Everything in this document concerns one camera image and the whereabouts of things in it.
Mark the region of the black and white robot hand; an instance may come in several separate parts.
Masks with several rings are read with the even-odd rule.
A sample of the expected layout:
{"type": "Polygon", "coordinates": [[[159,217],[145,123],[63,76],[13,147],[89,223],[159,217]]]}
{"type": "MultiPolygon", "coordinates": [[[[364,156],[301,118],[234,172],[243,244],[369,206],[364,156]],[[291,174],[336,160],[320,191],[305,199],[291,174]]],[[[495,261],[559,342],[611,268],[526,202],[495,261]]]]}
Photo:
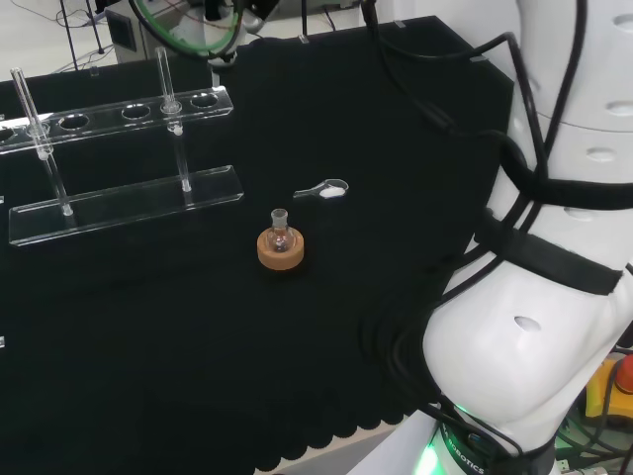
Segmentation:
{"type": "Polygon", "coordinates": [[[220,20],[230,13],[235,4],[241,5],[244,13],[249,13],[255,18],[266,21],[270,14],[279,5],[279,0],[206,0],[203,2],[205,18],[209,21],[220,20]]]}

